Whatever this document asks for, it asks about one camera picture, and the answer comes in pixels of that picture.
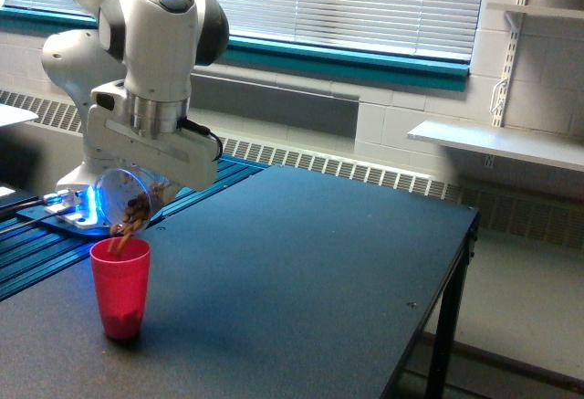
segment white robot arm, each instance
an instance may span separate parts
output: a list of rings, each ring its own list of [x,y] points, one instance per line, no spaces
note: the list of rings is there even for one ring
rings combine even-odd
[[[85,167],[60,185],[89,184],[111,166],[106,160],[135,163],[194,189],[210,185],[220,142],[186,113],[193,66],[213,63],[226,48],[221,6],[216,0],[76,1],[99,19],[99,32],[52,36],[43,56],[47,74],[71,95],[85,122]]]

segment table leg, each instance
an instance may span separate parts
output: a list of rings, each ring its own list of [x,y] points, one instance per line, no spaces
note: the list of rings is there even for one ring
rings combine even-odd
[[[443,396],[460,302],[463,297],[464,279],[468,267],[468,244],[464,247],[464,250],[465,252],[459,260],[442,295],[442,305],[440,307],[438,327],[436,328],[432,363],[430,365],[430,373],[428,374],[428,384],[426,385],[426,399],[439,399]]]

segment black cable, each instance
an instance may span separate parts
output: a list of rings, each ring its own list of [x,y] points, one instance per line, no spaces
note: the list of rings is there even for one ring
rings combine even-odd
[[[217,155],[216,157],[213,159],[214,162],[218,161],[221,157],[223,157],[223,142],[221,142],[221,139],[219,139],[217,137],[217,135],[212,132],[209,131],[209,135],[211,137],[213,137],[215,139],[215,141],[217,142]]]
[[[10,226],[10,227],[8,227],[8,228],[0,231],[0,236],[7,235],[7,234],[12,233],[12,232],[14,232],[16,230],[19,230],[21,228],[25,228],[25,227],[28,227],[28,226],[33,226],[36,223],[40,223],[41,221],[44,221],[46,219],[49,219],[51,216],[60,216],[60,215],[70,214],[70,213],[73,213],[73,212],[76,212],[76,211],[77,211],[77,209],[75,207],[72,207],[70,209],[63,209],[60,212],[56,212],[54,214],[47,214],[45,216],[41,216],[40,218],[32,219],[32,220],[30,220],[30,221],[28,221],[28,222],[26,222],[24,224],[19,224],[18,226]]]
[[[221,156],[223,156],[223,142],[221,139],[217,137],[217,135],[211,131],[209,127],[205,127],[204,125],[200,125],[197,122],[193,122],[188,118],[182,118],[178,122],[179,128],[185,128],[188,131],[193,131],[202,136],[211,136],[217,142],[217,155],[213,159],[214,162],[218,161]]]
[[[7,209],[0,210],[0,219],[4,218],[7,215],[11,215],[19,210],[27,209],[28,207],[33,207],[35,205],[42,205],[44,203],[43,200],[35,200],[29,201],[27,203],[21,203],[20,205],[13,205],[8,207]]]

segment cinder block wall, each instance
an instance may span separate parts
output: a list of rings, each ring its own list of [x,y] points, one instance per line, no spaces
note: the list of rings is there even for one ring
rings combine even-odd
[[[260,139],[434,173],[450,181],[463,180],[456,177],[471,177],[581,199],[584,175],[580,173],[501,158],[496,159],[493,169],[488,169],[484,168],[481,154],[446,150],[406,138],[411,128],[430,118],[490,123],[491,92],[503,70],[509,33],[503,12],[486,9],[486,4],[513,4],[515,1],[483,1],[472,74],[464,93],[364,85],[352,80],[350,75],[344,79],[316,79],[313,75],[291,75],[282,69],[248,68],[240,63],[222,61],[219,65],[197,70],[204,78],[195,79],[195,112],[215,127]],[[584,8],[582,0],[529,0],[529,3]],[[0,87],[62,94],[48,81],[40,65],[45,37],[40,30],[23,32],[0,26]],[[584,23],[527,18],[519,43],[506,125],[584,137],[584,90],[580,87],[580,82],[584,81],[583,63]],[[210,79],[214,79],[213,84],[205,82]],[[278,90],[285,94],[275,95]],[[317,96],[310,99],[307,94]],[[282,101],[286,96],[290,102]],[[234,98],[241,105],[230,111],[229,106],[235,104]],[[265,104],[274,110],[287,109],[289,114],[295,109],[296,100],[314,102],[321,112],[328,109],[332,121],[355,121],[357,117],[353,124],[355,137],[314,131],[303,127],[302,121],[293,121],[293,124],[276,123],[269,118],[262,121],[242,113],[245,109],[241,108],[242,105]],[[342,108],[336,109],[336,102]],[[347,110],[347,102],[354,103],[358,114],[340,118],[343,114],[340,111]],[[297,114],[305,115],[306,109]]]

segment floor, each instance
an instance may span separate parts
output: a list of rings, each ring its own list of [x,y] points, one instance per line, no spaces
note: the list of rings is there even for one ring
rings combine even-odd
[[[584,380],[584,254],[497,232],[479,236],[456,340]],[[434,313],[426,330],[435,323]],[[411,368],[423,373],[427,351],[416,352]],[[464,358],[454,358],[449,382],[479,397],[584,397]]]

